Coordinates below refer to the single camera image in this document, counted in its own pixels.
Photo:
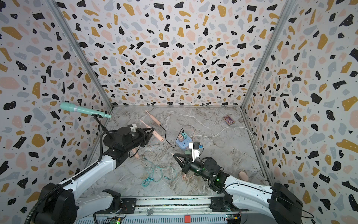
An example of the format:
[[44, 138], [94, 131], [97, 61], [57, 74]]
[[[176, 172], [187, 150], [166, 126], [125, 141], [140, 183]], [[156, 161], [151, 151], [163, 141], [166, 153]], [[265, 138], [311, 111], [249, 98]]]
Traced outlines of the teal plug adapter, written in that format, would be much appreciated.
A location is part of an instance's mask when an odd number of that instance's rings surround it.
[[186, 132], [181, 133], [181, 135], [183, 136], [184, 139], [186, 139], [188, 137]]

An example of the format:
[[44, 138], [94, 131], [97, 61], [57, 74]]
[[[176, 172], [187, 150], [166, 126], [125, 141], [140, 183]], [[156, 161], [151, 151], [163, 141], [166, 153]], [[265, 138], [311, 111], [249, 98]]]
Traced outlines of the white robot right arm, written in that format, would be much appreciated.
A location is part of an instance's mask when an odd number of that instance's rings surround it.
[[237, 179], [224, 172], [214, 158], [192, 159], [188, 154], [174, 154], [184, 174], [193, 172], [208, 182], [209, 188], [223, 194], [223, 203], [231, 211], [246, 209], [275, 219], [278, 224], [300, 224], [303, 203], [284, 185], [258, 185]]

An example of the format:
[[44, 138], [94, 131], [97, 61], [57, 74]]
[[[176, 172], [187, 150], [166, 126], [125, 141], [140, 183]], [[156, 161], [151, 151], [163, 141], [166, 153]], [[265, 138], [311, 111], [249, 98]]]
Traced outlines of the pink plug adapter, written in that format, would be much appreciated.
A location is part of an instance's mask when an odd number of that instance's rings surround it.
[[177, 139], [182, 142], [184, 140], [184, 137], [180, 134]]

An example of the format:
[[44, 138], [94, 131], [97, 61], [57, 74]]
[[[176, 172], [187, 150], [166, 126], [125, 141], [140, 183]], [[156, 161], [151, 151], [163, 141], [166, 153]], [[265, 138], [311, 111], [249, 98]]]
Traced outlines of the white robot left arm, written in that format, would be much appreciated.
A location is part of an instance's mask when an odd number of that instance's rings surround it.
[[121, 127], [118, 130], [103, 132], [100, 139], [110, 136], [112, 143], [107, 151], [100, 141], [100, 155], [96, 162], [58, 184], [49, 183], [41, 191], [37, 203], [25, 219], [26, 224], [73, 224], [88, 215], [99, 211], [115, 214], [125, 210], [121, 194], [105, 189], [88, 199], [80, 196], [95, 182], [118, 168], [130, 151], [144, 148], [153, 136], [154, 128]]

